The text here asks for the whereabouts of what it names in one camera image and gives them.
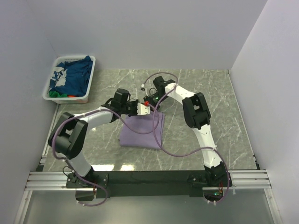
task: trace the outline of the marble surface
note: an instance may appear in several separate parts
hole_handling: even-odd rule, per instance
[[[227,70],[160,70],[179,77],[179,85],[192,92],[202,92],[211,111],[211,129],[218,151],[230,169],[256,169],[242,117]],[[140,86],[148,75],[158,70],[102,70],[95,72],[86,104],[60,105],[56,119],[63,112],[83,113],[96,109],[114,95],[117,88],[129,90],[132,98],[142,100]],[[199,147],[193,131],[185,124],[183,108],[168,98],[160,110],[165,113],[163,146],[175,154],[185,154]],[[91,130],[85,139],[84,156],[95,170],[187,170],[203,169],[201,152],[176,158],[162,151],[121,147],[119,134],[122,123],[117,120]],[[44,171],[61,171],[65,163],[57,161],[51,148]]]

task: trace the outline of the dark blue fabric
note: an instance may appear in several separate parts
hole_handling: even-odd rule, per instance
[[[60,63],[57,67],[62,67],[66,71],[64,86],[56,87],[55,84],[62,72],[54,72],[54,77],[50,81],[50,91],[57,91],[59,94],[82,97],[87,92],[89,77],[91,74],[93,62],[90,56],[74,62]]]

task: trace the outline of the purple cloth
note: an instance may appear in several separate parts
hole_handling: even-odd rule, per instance
[[[164,126],[164,118],[165,114],[159,113],[159,124],[156,128],[156,136],[158,138],[159,143],[162,141],[162,132]],[[155,116],[155,124],[158,120],[157,115]],[[149,115],[139,115],[139,116],[131,116],[126,118],[126,123],[134,130],[145,133],[153,130],[153,112],[151,111]],[[120,145],[121,146],[133,146],[133,147],[144,147],[144,148],[155,148],[160,149],[158,144],[156,143],[153,132],[149,134],[137,134],[127,126],[123,126],[121,134],[120,134]]]

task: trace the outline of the white wall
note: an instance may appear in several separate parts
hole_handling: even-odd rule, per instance
[[[0,217],[13,222],[55,105],[42,90],[56,55],[24,0],[0,1]]]
[[[266,0],[27,0],[58,55],[104,68],[231,69]]]
[[[231,70],[257,160],[285,224],[298,223],[299,2],[268,0]]]

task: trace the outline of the plastic basket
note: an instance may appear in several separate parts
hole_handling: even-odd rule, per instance
[[[86,57],[86,55],[59,57],[53,63],[52,70],[53,70],[54,67],[59,65],[61,62],[63,62],[63,63],[64,62],[74,62],[74,61],[84,59],[85,57]],[[93,79],[94,66],[95,66],[95,57],[90,56],[90,59],[93,62],[93,67],[92,67],[92,71],[91,71],[91,74],[90,74],[90,77],[89,77],[89,83],[88,83],[87,91],[86,91],[86,94],[84,96],[82,96],[82,97],[65,97],[65,98],[51,98],[51,97],[49,97],[50,80],[52,78],[52,70],[51,70],[51,73],[49,75],[49,78],[47,80],[46,86],[45,86],[44,91],[43,91],[43,98],[45,100],[52,100],[57,104],[84,104],[84,103],[87,103],[88,102],[89,90],[90,90],[90,86],[91,86],[92,79]]]

